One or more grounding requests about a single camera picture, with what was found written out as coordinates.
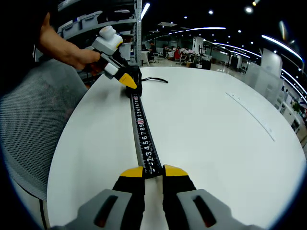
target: ceiling light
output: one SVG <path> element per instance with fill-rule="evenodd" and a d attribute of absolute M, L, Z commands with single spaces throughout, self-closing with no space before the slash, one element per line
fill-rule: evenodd
<path fill-rule="evenodd" d="M 253 13 L 253 8 L 251 8 L 250 6 L 245 8 L 246 13 Z"/>
<path fill-rule="evenodd" d="M 225 27 L 200 27 L 200 28 L 194 28 L 194 29 L 189 29 L 186 31 L 191 31 L 191 30 L 225 30 Z"/>
<path fill-rule="evenodd" d="M 244 56 L 244 57 L 250 58 L 250 56 L 247 56 L 247 55 L 241 54 L 241 53 L 239 53 L 239 52 L 236 52 L 236 51 L 232 51 L 232 52 L 233 52 L 233 53 L 236 53 L 236 54 L 239 54 L 239 55 L 242 55 L 242 56 Z"/>
<path fill-rule="evenodd" d="M 253 52 L 251 52 L 251 51 L 248 51 L 248 50 L 245 50 L 245 49 L 242 49 L 242 48 L 236 47 L 236 46 L 226 45 L 226 44 L 223 44 L 223 43 L 216 43 L 216 44 L 218 44 L 218 45 L 222 45 L 222 46 L 229 46 L 229 47 L 236 48 L 236 49 L 240 49 L 240 50 L 243 50 L 243 51 L 245 51 L 245 52 L 251 53 L 251 54 L 256 55 L 256 56 L 258 56 L 258 57 L 260 57 L 260 58 L 261 58 L 261 56 L 260 56 L 260 55 L 258 55 L 258 54 L 255 54 L 255 53 L 253 53 Z"/>
<path fill-rule="evenodd" d="M 301 97 L 303 96 L 302 94 L 301 94 L 301 92 L 296 88 L 296 87 L 294 87 L 294 85 L 287 79 L 287 78 L 285 78 L 284 76 L 281 76 L 283 79 L 285 79 L 297 92 L 298 92 L 298 94 L 299 95 L 301 95 Z"/>
<path fill-rule="evenodd" d="M 281 46 L 282 48 L 288 50 L 290 53 L 294 54 L 295 56 L 297 56 L 301 61 L 303 61 L 303 59 L 301 58 L 301 56 L 299 56 L 295 51 L 293 51 L 291 48 L 289 48 L 288 46 L 284 45 L 283 43 L 275 40 L 274 38 L 268 37 L 266 35 L 262 35 L 263 38 L 276 43 L 277 45 Z"/>
<path fill-rule="evenodd" d="M 146 5 L 144 6 L 144 9 L 141 13 L 141 19 L 143 19 L 144 15 L 146 14 L 146 11 L 148 10 L 149 7 L 150 7 L 150 3 L 146 3 Z"/>

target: human hand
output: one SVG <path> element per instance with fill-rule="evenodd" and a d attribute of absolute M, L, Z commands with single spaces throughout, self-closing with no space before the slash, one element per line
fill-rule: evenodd
<path fill-rule="evenodd" d="M 100 59 L 100 54 L 90 49 L 79 49 L 75 53 L 75 63 L 74 67 L 76 69 L 84 69 L 89 66 L 89 71 L 92 75 L 96 75 L 98 72 L 102 71 L 101 67 L 97 65 L 97 61 Z"/>

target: black cable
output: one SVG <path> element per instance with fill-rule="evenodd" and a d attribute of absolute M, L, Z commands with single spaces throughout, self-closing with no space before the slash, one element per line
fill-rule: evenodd
<path fill-rule="evenodd" d="M 162 78 L 145 78 L 145 79 L 142 79 L 142 81 L 147 81 L 147 80 L 150 80 L 150 79 L 154 79 L 154 80 L 163 81 L 163 82 L 165 82 L 165 83 L 168 83 L 167 80 L 164 80 L 164 79 L 162 79 Z"/>

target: tape measure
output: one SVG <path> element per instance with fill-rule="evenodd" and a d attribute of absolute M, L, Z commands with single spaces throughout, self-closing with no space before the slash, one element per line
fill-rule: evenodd
<path fill-rule="evenodd" d="M 146 179 L 162 175 L 162 166 L 153 143 L 153 137 L 149 130 L 141 99 L 139 95 L 132 94 L 130 101 L 139 166 L 144 167 Z"/>

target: person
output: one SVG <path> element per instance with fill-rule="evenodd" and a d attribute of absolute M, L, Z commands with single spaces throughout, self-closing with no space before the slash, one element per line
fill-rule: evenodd
<path fill-rule="evenodd" d="M 188 48 L 183 48 L 183 49 L 181 49 L 181 57 L 182 57 L 182 56 L 187 56 L 187 57 L 186 57 L 186 61 L 189 60 L 190 55 L 189 55 L 189 52 L 188 52 Z"/>
<path fill-rule="evenodd" d="M 98 52 L 80 49 L 73 43 L 61 38 L 50 25 L 55 21 L 53 10 L 57 1 L 47 0 L 18 1 L 8 9 L 14 9 L 14 17 L 7 26 L 4 36 L 4 65 L 14 73 L 0 78 L 0 97 L 13 90 L 37 63 L 33 58 L 34 46 L 51 58 L 84 69 L 90 64 L 91 73 L 95 75 L 101 69 L 95 65 L 100 59 Z"/>
<path fill-rule="evenodd" d="M 151 53 L 156 53 L 154 41 L 150 41 L 149 44 L 150 44 L 150 48 L 149 48 L 150 52 Z"/>
<path fill-rule="evenodd" d="M 154 41 L 150 41 L 150 48 L 148 50 L 150 50 L 150 53 L 148 53 L 148 60 L 153 60 L 154 59 L 154 53 L 156 53 L 156 49 L 155 49 L 155 45 L 154 45 Z"/>
<path fill-rule="evenodd" d="M 164 58 L 166 58 L 166 53 L 167 53 L 167 45 L 165 45 L 165 44 L 163 44 L 163 51 L 162 51 L 162 53 L 163 53 L 163 57 Z"/>

